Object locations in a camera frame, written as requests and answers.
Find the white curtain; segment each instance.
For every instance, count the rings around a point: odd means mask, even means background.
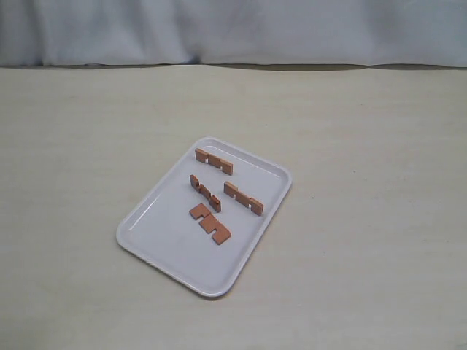
[[[467,0],[0,0],[1,65],[467,66]]]

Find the white tray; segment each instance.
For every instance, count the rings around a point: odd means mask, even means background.
[[[198,162],[196,148],[233,163],[233,175]],[[191,174],[220,199],[220,213],[191,187]],[[223,192],[225,181],[263,203],[263,215],[257,216],[228,197]],[[234,284],[291,184],[292,176],[282,166],[206,137],[198,140],[120,223],[117,241],[195,292],[219,297]],[[188,213],[199,203],[204,203],[232,233],[220,246],[203,230],[200,220],[195,221]]]

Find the beige table surface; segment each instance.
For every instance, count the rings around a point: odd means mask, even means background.
[[[0,349],[467,349],[467,71],[0,69]],[[204,300],[116,243],[202,136],[289,168]]]

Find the table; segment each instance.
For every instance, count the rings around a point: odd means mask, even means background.
[[[397,68],[0,69],[0,348],[466,350],[467,71]],[[294,176],[214,301],[115,240],[207,135]]]

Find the tray rim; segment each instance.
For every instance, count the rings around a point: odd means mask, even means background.
[[[135,247],[133,244],[129,243],[125,239],[125,233],[127,233],[128,231],[123,229],[125,224],[127,223],[127,221],[138,211],[138,209],[144,204],[144,202],[146,202],[152,196],[152,194],[161,186],[161,184],[163,184],[165,182],[165,180],[167,178],[169,178],[171,176],[171,174],[174,173],[177,170],[180,163],[186,157],[188,157],[190,153],[194,152],[194,150],[198,147],[199,144],[202,144],[202,143],[204,143],[206,141],[215,141],[215,142],[224,144],[227,147],[233,148],[238,152],[244,153],[246,155],[249,155],[250,157],[253,157],[253,158],[257,159],[257,160],[260,160],[260,161],[262,161],[264,163],[267,163],[270,166],[278,168],[280,171],[284,172],[284,174],[285,174],[285,176],[287,178],[287,183],[285,184],[284,188],[282,189],[282,192],[279,194],[279,197],[276,200],[276,202],[274,203],[274,205],[272,206],[271,210],[269,210],[269,214],[264,218],[264,221],[263,221],[262,225],[260,226],[260,228],[256,232],[255,237],[251,241],[251,243],[248,246],[248,248],[246,249],[245,253],[242,255],[239,263],[233,269],[233,272],[228,277],[227,282],[224,283],[224,285],[221,288],[219,288],[219,290],[217,290],[215,292],[206,291],[206,290],[203,290],[202,288],[199,288],[199,287],[197,287],[195,285],[192,285],[188,281],[186,281],[183,278],[181,278],[180,276],[178,276],[176,273],[171,272],[170,268],[167,268],[166,266],[164,266],[163,264],[160,264],[158,262],[154,262],[153,258],[148,257],[144,252],[142,252],[140,249],[138,249],[137,247]],[[238,279],[239,274],[243,270],[243,267],[245,266],[245,264],[249,260],[252,252],[255,250],[256,246],[258,245],[259,240],[263,236],[264,231],[269,226],[269,223],[271,222],[272,218],[276,214],[277,209],[280,207],[280,205],[282,204],[285,196],[287,195],[288,191],[290,190],[290,187],[292,186],[292,181],[293,181],[293,179],[292,179],[291,172],[289,170],[287,170],[286,168],[284,168],[283,166],[280,166],[279,164],[276,164],[275,162],[265,160],[262,157],[259,157],[257,155],[252,154],[251,152],[246,151],[245,149],[237,147],[237,146],[235,146],[233,144],[230,144],[228,142],[222,141],[222,140],[220,140],[220,139],[218,139],[216,137],[205,136],[205,137],[195,141],[195,143],[188,149],[188,151],[179,158],[179,160],[169,169],[169,171],[166,172],[166,174],[164,176],[162,176],[162,178],[146,194],[146,196],[144,196],[143,199],[140,200],[140,202],[138,202],[138,204],[133,208],[133,210],[131,210],[130,213],[120,222],[120,224],[117,227],[117,232],[116,232],[117,242],[122,248],[124,248],[128,252],[130,252],[133,255],[137,256],[139,259],[144,260],[147,264],[151,265],[154,268],[157,268],[159,271],[165,273],[167,276],[171,277],[175,281],[178,281],[179,283],[181,283],[184,286],[190,288],[191,290],[193,290],[194,292],[202,295],[203,297],[206,297],[206,298],[218,298],[218,297],[221,297],[222,295],[226,294],[232,288],[232,286],[235,284],[235,281]]]

